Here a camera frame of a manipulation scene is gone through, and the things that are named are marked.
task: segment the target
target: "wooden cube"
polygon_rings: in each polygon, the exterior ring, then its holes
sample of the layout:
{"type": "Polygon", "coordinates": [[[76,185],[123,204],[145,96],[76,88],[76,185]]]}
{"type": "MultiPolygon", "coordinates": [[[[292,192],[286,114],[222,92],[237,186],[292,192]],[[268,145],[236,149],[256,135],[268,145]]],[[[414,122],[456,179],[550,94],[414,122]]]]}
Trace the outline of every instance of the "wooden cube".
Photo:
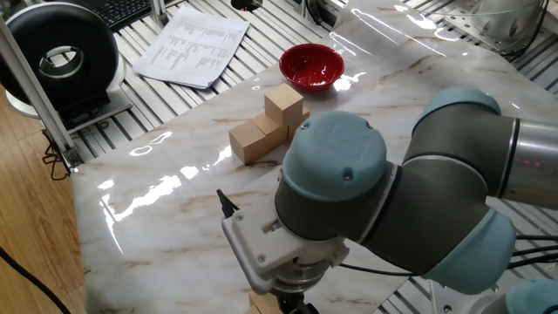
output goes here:
{"type": "Polygon", "coordinates": [[[268,152],[280,146],[289,137],[288,129],[282,128],[281,126],[276,124],[265,113],[259,114],[252,118],[252,122],[254,122],[254,124],[256,124],[265,134],[264,145],[269,149],[268,152]]]}
{"type": "Polygon", "coordinates": [[[296,130],[298,130],[300,128],[299,126],[309,117],[310,110],[307,107],[303,106],[303,116],[298,120],[297,123],[288,127],[289,140],[292,140],[295,137],[296,130]]]}
{"type": "Polygon", "coordinates": [[[288,128],[303,115],[303,96],[288,84],[281,84],[265,95],[265,114],[279,126],[288,128]]]}
{"type": "Polygon", "coordinates": [[[265,147],[265,134],[248,120],[228,131],[230,146],[236,156],[246,165],[263,157],[268,150],[265,147]]]}
{"type": "Polygon", "coordinates": [[[256,307],[261,314],[282,314],[282,311],[279,309],[277,297],[272,294],[268,293],[265,296],[260,296],[250,291],[248,293],[248,299],[250,300],[250,306],[256,307]]]}

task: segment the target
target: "marble surface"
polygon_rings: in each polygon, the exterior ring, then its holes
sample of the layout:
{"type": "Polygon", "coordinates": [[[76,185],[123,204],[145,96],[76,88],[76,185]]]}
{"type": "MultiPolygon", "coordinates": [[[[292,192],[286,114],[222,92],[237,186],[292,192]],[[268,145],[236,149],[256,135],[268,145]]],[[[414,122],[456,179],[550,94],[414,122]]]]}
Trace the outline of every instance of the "marble surface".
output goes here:
{"type": "MultiPolygon", "coordinates": [[[[494,96],[505,115],[557,120],[554,97],[503,58],[463,41],[397,0],[351,0],[323,44],[344,75],[320,95],[317,114],[346,110],[383,134],[400,162],[432,96],[456,85],[494,96]]],[[[248,282],[221,230],[221,188],[238,206],[274,193],[287,147],[246,167],[228,130],[261,113],[285,82],[277,65],[202,106],[75,170],[71,180],[89,313],[243,313],[248,282]]],[[[396,270],[350,243],[346,260],[396,270]]],[[[371,313],[404,277],[330,270],[307,294],[322,313],[371,313]]]]}

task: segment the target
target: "paper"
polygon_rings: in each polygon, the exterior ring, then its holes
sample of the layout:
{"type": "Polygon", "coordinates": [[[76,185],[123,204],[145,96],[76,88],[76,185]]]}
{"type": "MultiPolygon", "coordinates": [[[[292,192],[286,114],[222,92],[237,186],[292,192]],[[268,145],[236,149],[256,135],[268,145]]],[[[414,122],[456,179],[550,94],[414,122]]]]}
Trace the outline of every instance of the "paper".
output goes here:
{"type": "Polygon", "coordinates": [[[133,70],[152,79],[207,88],[235,55],[248,26],[182,6],[133,70]]]}

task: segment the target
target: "wooden floor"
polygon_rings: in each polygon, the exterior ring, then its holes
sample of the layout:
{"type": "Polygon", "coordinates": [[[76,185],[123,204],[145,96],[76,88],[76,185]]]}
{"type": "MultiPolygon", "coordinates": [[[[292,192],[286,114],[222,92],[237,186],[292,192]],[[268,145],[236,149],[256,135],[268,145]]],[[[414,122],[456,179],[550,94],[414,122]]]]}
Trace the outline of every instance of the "wooden floor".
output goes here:
{"type": "MultiPolygon", "coordinates": [[[[38,120],[16,113],[0,86],[0,246],[70,309],[85,313],[70,179],[51,180],[41,157],[48,141],[38,120]]],[[[64,173],[62,165],[57,174],[64,173]]],[[[35,286],[0,259],[0,313],[59,313],[35,286]]]]}

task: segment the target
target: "light blue joint cap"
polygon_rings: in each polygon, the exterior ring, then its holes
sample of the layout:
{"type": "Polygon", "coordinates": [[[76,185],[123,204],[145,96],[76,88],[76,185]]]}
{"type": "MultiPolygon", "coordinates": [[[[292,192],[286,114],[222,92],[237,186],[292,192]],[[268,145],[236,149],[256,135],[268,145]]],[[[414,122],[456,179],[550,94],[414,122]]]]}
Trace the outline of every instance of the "light blue joint cap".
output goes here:
{"type": "Polygon", "coordinates": [[[345,201],[373,188],[385,171],[385,142],[356,114],[321,113],[296,130],[283,178],[316,201],[345,201]]]}
{"type": "Polygon", "coordinates": [[[509,314],[558,313],[558,282],[534,279],[520,284],[506,294],[509,314]]]}
{"type": "Polygon", "coordinates": [[[473,231],[423,277],[468,295],[481,293],[506,270],[514,245],[512,222],[490,208],[473,231]]]}
{"type": "Polygon", "coordinates": [[[480,89],[474,87],[452,87],[439,92],[436,96],[434,96],[432,101],[426,105],[425,110],[422,112],[422,116],[412,129],[412,132],[415,133],[415,129],[419,125],[420,121],[422,121],[422,119],[430,113],[433,113],[445,106],[463,103],[486,106],[493,110],[494,113],[502,115],[502,111],[496,100],[492,96],[488,96],[483,93],[480,89]]]}

